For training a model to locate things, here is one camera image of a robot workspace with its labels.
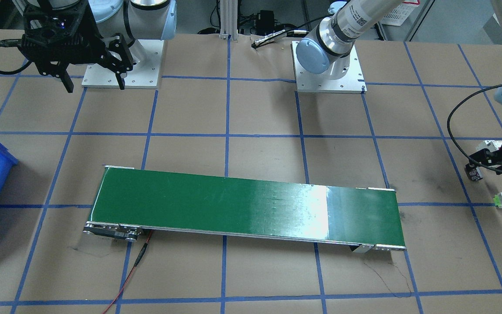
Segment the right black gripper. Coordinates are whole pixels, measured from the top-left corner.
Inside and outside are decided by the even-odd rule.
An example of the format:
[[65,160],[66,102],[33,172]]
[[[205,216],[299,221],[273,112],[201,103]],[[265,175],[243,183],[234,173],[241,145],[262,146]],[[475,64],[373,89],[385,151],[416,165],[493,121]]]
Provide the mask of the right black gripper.
[[41,75],[59,79],[68,93],[74,83],[69,65],[98,64],[111,70],[124,90],[133,56],[122,34],[103,37],[87,0],[30,0],[23,12],[20,52]]

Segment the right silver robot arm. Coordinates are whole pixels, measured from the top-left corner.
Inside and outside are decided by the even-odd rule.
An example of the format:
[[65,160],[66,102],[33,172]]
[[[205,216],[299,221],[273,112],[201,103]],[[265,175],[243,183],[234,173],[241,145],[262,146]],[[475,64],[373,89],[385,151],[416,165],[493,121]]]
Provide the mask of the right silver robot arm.
[[174,0],[30,0],[18,48],[68,92],[70,65],[86,65],[86,88],[157,89],[176,11]]

